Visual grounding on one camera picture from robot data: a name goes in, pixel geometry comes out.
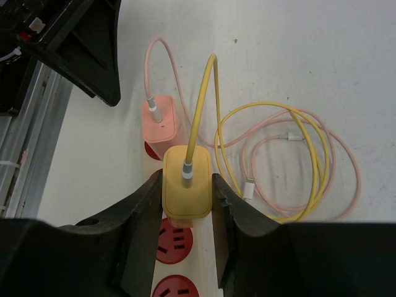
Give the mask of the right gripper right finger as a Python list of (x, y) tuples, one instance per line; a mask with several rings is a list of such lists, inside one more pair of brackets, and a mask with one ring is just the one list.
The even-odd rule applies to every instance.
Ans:
[(279, 224), (212, 176), (218, 287), (225, 296), (394, 296), (393, 223)]

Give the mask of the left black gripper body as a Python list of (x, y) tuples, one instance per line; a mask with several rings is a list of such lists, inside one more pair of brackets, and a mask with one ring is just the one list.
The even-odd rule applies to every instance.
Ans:
[(20, 111), (38, 61), (74, 81), (55, 53), (74, 1), (1, 1), (1, 111)]

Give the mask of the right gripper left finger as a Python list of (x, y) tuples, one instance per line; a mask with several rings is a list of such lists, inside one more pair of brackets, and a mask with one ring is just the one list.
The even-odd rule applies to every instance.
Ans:
[(75, 225), (1, 220), (2, 296), (149, 296), (162, 172)]

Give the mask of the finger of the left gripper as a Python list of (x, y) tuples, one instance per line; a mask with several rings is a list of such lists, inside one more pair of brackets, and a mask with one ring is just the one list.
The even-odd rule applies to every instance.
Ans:
[(45, 1), (45, 27), (23, 50), (108, 106), (121, 99), (117, 26), (120, 1)]

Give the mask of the yellow charger plug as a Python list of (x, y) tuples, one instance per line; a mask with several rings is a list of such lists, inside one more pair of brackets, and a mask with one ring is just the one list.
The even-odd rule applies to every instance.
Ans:
[(212, 162), (209, 151), (196, 146), (192, 163), (187, 147), (169, 148), (163, 159), (161, 202), (172, 226), (192, 228), (212, 210)]

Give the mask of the pink charger plug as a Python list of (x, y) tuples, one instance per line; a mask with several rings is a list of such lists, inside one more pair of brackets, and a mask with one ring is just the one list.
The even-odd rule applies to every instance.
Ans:
[(160, 95), (154, 97), (157, 109), (161, 111), (162, 121), (157, 123), (149, 110), (149, 104), (142, 105), (142, 136), (160, 160), (166, 151), (175, 145), (186, 142), (184, 128), (173, 97)]

